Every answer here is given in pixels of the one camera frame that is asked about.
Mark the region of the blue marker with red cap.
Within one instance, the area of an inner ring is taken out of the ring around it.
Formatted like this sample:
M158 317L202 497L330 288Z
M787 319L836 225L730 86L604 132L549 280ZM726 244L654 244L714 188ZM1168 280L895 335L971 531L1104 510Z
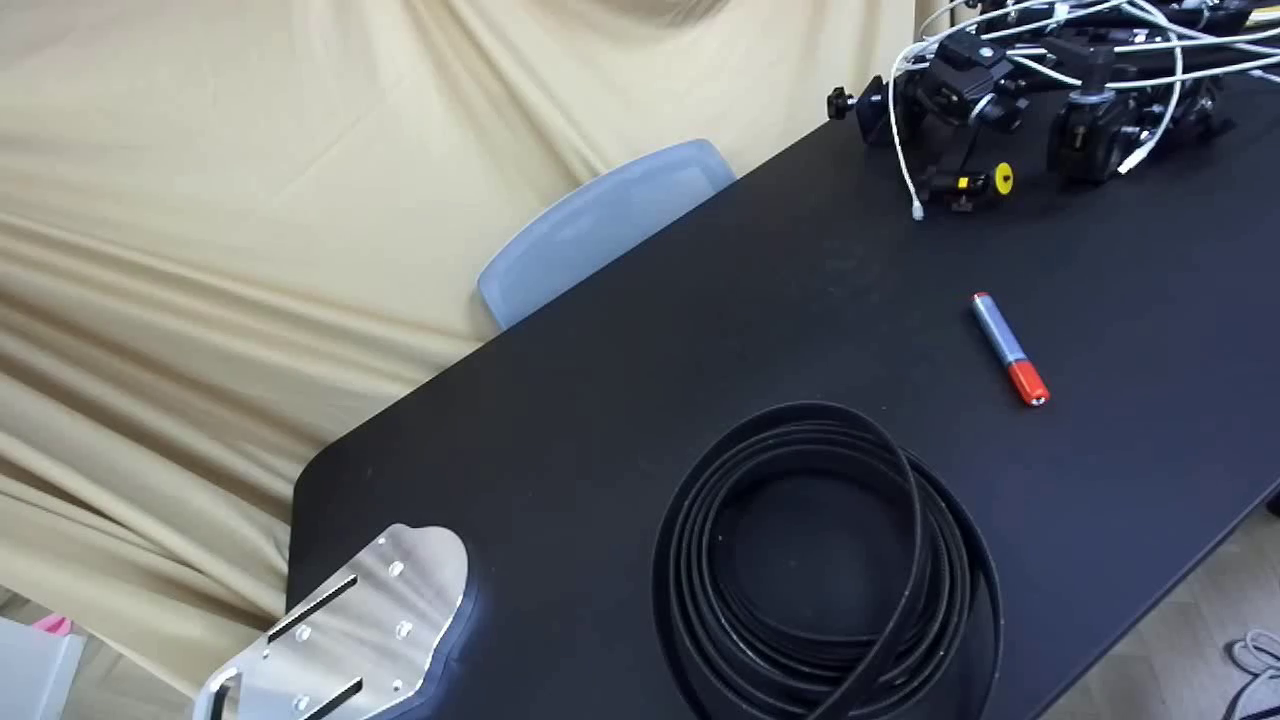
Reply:
M1051 401L1050 381L1041 376L1041 367L1031 362L1031 356L1025 352L1025 345L1018 339L1013 324L1005 319L1000 305L992 292L975 292L971 297L971 312L996 352L996 358L1005 362L1005 376L1013 384L1013 391L1028 402L1028 409L1046 409Z

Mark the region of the grey-blue plastic chair back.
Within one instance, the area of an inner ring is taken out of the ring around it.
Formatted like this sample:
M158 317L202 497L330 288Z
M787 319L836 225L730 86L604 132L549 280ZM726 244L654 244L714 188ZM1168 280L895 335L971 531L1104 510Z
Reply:
M714 138L635 154L528 220L486 265L478 297L511 329L736 181Z

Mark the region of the silver metal mounting plate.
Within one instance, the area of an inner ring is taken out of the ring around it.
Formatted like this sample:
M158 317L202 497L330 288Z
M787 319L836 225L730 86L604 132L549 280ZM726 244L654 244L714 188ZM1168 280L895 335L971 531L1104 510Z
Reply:
M194 720L397 720L423 694L465 598L469 543L444 523L387 523L222 663Z

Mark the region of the beige backdrop cloth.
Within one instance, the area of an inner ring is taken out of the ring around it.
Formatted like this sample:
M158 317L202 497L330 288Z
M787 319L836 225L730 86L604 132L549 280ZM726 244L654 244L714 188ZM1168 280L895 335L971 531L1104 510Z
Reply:
M526 220L677 138L758 167L937 9L0 0L0 584L195 687Z

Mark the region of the white box with pink item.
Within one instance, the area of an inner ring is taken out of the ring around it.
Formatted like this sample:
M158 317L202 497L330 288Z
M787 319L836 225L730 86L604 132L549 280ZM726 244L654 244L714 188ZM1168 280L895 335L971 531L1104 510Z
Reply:
M0 720L60 720L79 656L69 615L0 621Z

